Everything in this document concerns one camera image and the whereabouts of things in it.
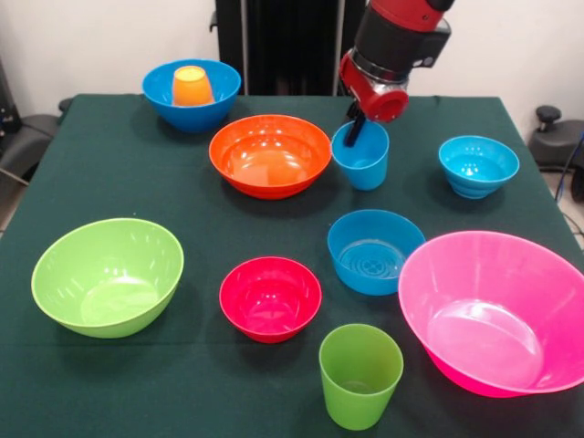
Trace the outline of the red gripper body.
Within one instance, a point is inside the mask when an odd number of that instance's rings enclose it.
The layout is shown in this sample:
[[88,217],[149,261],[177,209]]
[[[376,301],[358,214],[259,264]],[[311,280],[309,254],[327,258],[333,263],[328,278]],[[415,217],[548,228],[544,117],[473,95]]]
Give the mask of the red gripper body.
[[391,122],[399,118],[409,103],[406,86],[379,82],[368,76],[347,52],[340,61],[339,74],[343,84],[368,120]]

